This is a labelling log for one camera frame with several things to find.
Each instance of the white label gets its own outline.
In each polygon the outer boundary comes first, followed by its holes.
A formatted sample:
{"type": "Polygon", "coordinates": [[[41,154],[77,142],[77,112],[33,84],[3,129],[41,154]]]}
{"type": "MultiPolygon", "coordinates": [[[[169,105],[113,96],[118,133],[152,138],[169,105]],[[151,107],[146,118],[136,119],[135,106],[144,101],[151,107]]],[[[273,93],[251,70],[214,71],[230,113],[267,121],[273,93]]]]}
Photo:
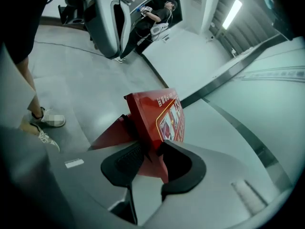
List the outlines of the white label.
{"type": "Polygon", "coordinates": [[[75,167],[75,166],[82,165],[83,163],[84,163],[84,161],[82,159],[78,158],[78,159],[75,159],[75,160],[65,162],[65,165],[69,169],[69,168],[72,168],[72,167],[75,167]]]}

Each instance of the person in black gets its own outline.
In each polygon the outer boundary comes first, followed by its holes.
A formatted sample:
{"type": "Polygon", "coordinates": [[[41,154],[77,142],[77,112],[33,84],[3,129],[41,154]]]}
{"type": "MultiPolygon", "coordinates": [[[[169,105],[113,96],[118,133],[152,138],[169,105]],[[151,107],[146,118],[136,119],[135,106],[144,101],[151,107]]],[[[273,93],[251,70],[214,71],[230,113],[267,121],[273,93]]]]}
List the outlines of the person in black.
{"type": "Polygon", "coordinates": [[[115,60],[122,63],[123,58],[130,54],[130,52],[137,46],[138,41],[150,33],[150,29],[153,27],[154,23],[166,23],[172,14],[172,11],[174,11],[176,7],[177,2],[175,0],[167,0],[163,9],[153,12],[144,10],[143,13],[146,15],[146,17],[136,24],[135,28],[129,35],[129,40],[124,52],[120,57],[115,58],[115,60]]]}

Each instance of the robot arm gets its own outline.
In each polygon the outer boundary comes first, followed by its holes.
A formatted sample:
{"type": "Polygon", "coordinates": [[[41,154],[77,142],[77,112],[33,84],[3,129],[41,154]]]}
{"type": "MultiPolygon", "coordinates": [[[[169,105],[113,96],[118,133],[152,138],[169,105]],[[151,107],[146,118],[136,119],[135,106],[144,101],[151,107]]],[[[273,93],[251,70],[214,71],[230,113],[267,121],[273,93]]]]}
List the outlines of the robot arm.
{"type": "Polygon", "coordinates": [[[124,51],[131,29],[129,5],[134,0],[65,0],[62,24],[84,23],[101,53],[113,59],[124,51]]]}

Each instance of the red sign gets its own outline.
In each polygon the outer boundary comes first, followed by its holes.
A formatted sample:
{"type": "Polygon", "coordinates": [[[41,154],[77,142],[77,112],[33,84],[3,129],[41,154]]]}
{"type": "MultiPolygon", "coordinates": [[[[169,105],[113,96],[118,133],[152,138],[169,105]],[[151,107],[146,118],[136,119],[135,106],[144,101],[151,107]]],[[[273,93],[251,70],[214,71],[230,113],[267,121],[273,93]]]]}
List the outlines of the red sign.
{"type": "Polygon", "coordinates": [[[173,88],[125,96],[140,139],[155,150],[163,140],[183,141],[184,114],[173,88]]]}

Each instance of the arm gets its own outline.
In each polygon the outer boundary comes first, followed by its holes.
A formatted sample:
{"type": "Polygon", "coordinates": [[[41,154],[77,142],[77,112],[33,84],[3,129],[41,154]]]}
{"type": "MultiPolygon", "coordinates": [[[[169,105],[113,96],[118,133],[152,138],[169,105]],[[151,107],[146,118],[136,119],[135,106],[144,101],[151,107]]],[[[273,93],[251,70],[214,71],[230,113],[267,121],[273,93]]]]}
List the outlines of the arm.
{"type": "Polygon", "coordinates": [[[161,19],[157,15],[154,15],[154,14],[152,14],[150,12],[146,12],[145,15],[147,17],[149,17],[150,19],[152,19],[153,21],[156,21],[156,22],[160,22],[161,21],[161,19]]]}

